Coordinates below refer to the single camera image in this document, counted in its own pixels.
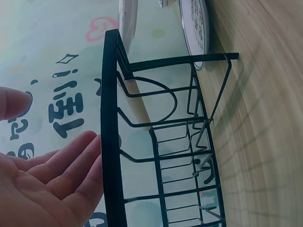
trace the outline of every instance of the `green dot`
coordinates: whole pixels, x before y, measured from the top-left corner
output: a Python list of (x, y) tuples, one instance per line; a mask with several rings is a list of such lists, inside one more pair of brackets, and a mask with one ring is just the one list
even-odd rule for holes
[(155, 39), (161, 39), (165, 36), (165, 30), (157, 28), (151, 31), (151, 36)]

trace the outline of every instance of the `palm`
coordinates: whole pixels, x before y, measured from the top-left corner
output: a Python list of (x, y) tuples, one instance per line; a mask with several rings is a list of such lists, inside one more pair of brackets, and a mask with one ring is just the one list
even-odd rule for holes
[(0, 226), (83, 226), (103, 194), (100, 137), (29, 160), (1, 154), (0, 192)]

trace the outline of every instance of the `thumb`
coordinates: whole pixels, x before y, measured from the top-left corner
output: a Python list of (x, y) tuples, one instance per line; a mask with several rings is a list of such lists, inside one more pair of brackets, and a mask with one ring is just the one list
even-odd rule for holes
[(30, 105), (31, 97), (22, 91), (0, 87), (0, 121), (17, 117)]

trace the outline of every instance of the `plate rim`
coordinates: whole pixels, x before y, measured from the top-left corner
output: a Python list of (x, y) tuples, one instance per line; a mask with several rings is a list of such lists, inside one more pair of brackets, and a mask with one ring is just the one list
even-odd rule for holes
[[(180, 12), (180, 16), (181, 16), (181, 24), (182, 24), (182, 30), (183, 30), (183, 35), (185, 38), (185, 42), (186, 42), (186, 48), (187, 51), (190, 55), (192, 55), (190, 48), (189, 48), (189, 44), (188, 44), (188, 40), (187, 40), (187, 35), (186, 35), (186, 29), (185, 29), (185, 23), (184, 23), (184, 17), (183, 17), (183, 10), (182, 10), (182, 1), (183, 0), (179, 0), (179, 12)], [(197, 0), (199, 2), (200, 5), (200, 9), (202, 11), (202, 18), (203, 18), (203, 33), (204, 33), (204, 52), (203, 54), (207, 54), (208, 53), (208, 48), (209, 48), (209, 16), (208, 16), (208, 11), (206, 8), (206, 2), (205, 0)], [(199, 71), (202, 69), (204, 62), (202, 62), (201, 66), (198, 66), (196, 62), (194, 62), (195, 68)]]

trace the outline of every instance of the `white plate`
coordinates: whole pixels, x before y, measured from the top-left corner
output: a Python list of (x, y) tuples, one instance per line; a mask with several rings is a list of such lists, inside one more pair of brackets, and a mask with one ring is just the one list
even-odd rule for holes
[[(184, 37), (190, 55), (207, 54), (209, 18), (205, 0), (179, 0)], [(203, 62), (195, 62), (200, 70)]]
[(119, 0), (119, 21), (118, 27), (126, 50), (134, 38), (137, 24), (138, 0)]

